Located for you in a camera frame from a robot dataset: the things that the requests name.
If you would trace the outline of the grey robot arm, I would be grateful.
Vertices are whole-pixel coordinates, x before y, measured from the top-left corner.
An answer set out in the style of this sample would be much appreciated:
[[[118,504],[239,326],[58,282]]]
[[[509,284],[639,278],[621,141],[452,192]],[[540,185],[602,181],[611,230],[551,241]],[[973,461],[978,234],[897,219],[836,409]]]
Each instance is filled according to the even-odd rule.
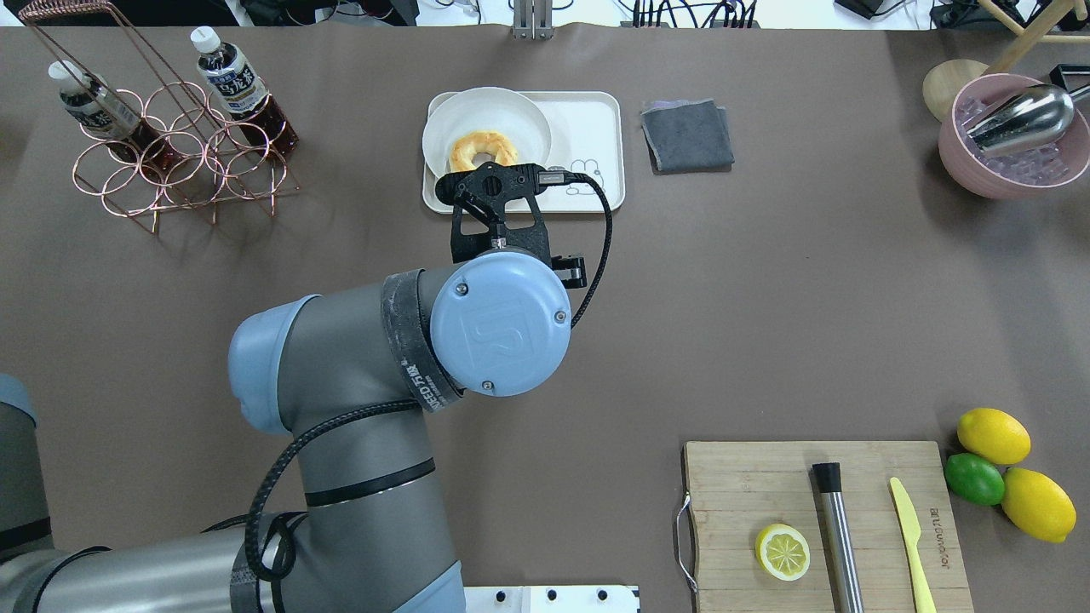
[[[536,199],[591,175],[484,163],[439,178],[453,263],[245,318],[231,389],[291,442],[249,512],[192,538],[55,546],[31,395],[3,375],[4,612],[464,612],[425,414],[509,397],[560,365],[603,269],[555,256]]]

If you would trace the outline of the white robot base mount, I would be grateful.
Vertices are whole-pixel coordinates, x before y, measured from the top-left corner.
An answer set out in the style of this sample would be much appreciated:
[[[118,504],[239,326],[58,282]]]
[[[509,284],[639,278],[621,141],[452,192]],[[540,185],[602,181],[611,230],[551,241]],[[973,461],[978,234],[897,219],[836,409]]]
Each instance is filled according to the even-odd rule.
[[[468,612],[640,612],[639,589],[623,585],[467,587]]]

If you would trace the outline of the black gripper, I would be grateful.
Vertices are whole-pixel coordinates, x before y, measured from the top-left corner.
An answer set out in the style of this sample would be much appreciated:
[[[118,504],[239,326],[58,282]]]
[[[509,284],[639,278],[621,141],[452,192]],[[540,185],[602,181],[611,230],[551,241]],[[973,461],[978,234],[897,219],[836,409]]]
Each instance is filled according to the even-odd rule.
[[[552,255],[548,229],[536,201],[549,187],[572,185],[585,179],[586,175],[562,168],[546,169],[534,163],[513,166],[483,163],[475,170],[444,175],[435,183],[435,195],[453,209],[452,263],[464,263],[491,249],[522,249],[556,272],[565,288],[588,287],[583,256]],[[533,224],[511,229],[507,224],[507,204],[517,199],[528,202]]]

